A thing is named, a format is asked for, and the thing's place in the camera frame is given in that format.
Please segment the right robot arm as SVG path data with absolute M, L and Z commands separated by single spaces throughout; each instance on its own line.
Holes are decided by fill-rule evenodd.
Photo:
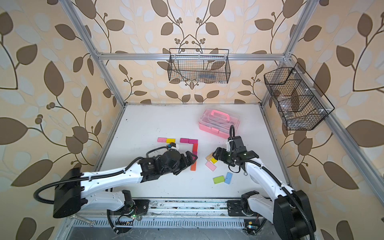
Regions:
M 253 182 L 266 192 L 242 194 L 241 213 L 245 216 L 262 216 L 271 222 L 282 240 L 299 240 L 308 236 L 315 239 L 316 223 L 308 196 L 280 181 L 254 151 L 248 151 L 240 136 L 230 137 L 226 148 L 217 148 L 215 160 L 230 167 L 238 166 Z

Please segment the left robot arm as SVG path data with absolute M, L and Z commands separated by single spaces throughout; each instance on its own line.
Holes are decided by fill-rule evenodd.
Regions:
M 176 144 L 162 148 L 165 150 L 163 154 L 151 157 L 147 153 L 145 157 L 137 157 L 122 168 L 85 173 L 78 168 L 70 170 L 60 181 L 38 188 L 33 197 L 40 203 L 53 205 L 55 219 L 70 217 L 85 209 L 105 209 L 112 230 L 117 235 L 122 234 L 122 228 L 112 221 L 112 214 L 117 212 L 136 219 L 139 207 L 129 190 L 111 192 L 111 189 L 158 180 L 167 174 L 177 176 L 198 159 L 190 151 L 180 153 Z

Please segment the orange block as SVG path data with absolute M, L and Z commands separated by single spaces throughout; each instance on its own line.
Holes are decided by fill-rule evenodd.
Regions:
M 195 172 L 196 169 L 197 169 L 197 162 L 195 162 L 195 163 L 193 163 L 193 164 L 191 165 L 191 171 Z

